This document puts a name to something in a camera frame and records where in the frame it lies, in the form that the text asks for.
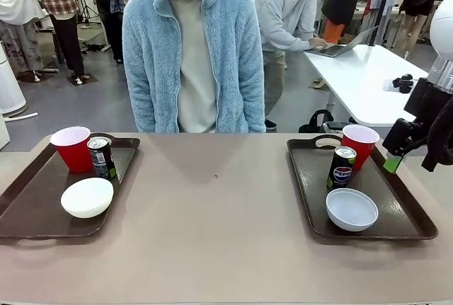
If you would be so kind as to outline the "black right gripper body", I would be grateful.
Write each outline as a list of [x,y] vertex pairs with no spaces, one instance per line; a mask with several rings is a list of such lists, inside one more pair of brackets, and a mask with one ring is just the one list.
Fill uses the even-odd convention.
[[426,113],[430,107],[432,97],[436,95],[438,87],[426,78],[418,79],[404,110],[415,117]]

